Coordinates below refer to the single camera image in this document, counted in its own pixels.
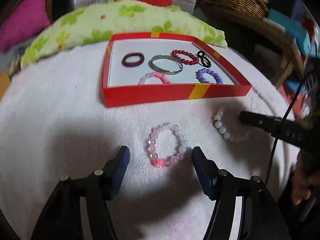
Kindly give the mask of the person's right hand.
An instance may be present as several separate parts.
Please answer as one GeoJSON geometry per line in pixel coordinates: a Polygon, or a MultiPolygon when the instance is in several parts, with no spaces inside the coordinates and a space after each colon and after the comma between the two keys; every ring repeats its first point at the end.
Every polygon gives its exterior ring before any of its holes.
{"type": "Polygon", "coordinates": [[[292,201],[294,205],[298,205],[302,200],[307,200],[311,197],[311,187],[319,186],[319,173],[312,175],[306,174],[305,162],[306,154],[300,151],[297,155],[297,162],[293,171],[292,178],[292,201]]]}

